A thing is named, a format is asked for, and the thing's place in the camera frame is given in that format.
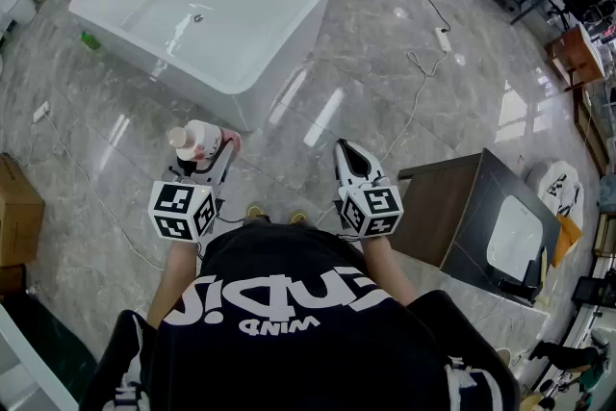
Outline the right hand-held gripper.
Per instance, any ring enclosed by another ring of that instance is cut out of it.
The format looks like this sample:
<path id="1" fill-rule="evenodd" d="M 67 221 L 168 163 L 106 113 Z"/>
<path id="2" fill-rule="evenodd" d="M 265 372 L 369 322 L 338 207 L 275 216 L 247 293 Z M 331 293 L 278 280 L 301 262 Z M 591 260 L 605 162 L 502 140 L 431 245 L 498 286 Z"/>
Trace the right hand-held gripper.
<path id="1" fill-rule="evenodd" d="M 342 227 L 359 239 L 388 236 L 403 216 L 398 187 L 392 185 L 380 162 L 361 145 L 338 139 L 334 146 L 336 178 L 341 184 L 366 181 L 339 188 L 338 214 Z"/>

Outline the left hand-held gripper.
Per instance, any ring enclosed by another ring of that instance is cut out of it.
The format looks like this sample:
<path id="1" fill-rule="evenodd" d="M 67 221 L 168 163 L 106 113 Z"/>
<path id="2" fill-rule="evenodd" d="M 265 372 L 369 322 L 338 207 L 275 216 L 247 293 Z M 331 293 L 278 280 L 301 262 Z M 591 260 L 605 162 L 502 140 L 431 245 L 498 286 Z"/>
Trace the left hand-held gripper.
<path id="1" fill-rule="evenodd" d="M 160 238 L 197 243 L 212 231 L 223 204 L 221 187 L 240 153 L 242 137 L 217 132 L 211 147 L 212 167 L 207 172 L 197 173 L 197 162 L 177 158 L 177 165 L 168 165 L 162 179 L 154 182 L 147 212 Z"/>

